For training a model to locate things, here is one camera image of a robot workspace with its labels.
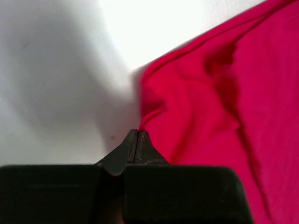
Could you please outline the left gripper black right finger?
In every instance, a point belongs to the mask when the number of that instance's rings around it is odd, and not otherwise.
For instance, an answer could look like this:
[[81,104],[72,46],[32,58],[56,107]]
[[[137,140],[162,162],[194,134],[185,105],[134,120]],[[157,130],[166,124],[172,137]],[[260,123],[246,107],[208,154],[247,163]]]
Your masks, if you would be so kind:
[[134,164],[169,165],[169,162],[152,145],[147,131],[140,131],[138,134]]

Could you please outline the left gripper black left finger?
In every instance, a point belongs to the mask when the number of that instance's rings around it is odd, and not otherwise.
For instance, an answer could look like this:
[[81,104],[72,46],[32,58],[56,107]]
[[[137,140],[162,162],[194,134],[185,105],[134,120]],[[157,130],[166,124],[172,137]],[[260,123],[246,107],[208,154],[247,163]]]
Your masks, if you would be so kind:
[[108,155],[95,163],[111,175],[120,175],[128,163],[133,163],[138,140],[138,131],[132,129],[122,143]]

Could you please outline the red t shirt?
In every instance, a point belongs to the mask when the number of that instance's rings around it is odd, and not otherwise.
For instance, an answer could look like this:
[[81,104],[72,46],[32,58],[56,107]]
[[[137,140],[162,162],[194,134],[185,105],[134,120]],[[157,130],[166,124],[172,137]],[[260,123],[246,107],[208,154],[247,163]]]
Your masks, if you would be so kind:
[[152,63],[140,129],[171,164],[233,169],[256,224],[298,223],[298,1],[265,1]]

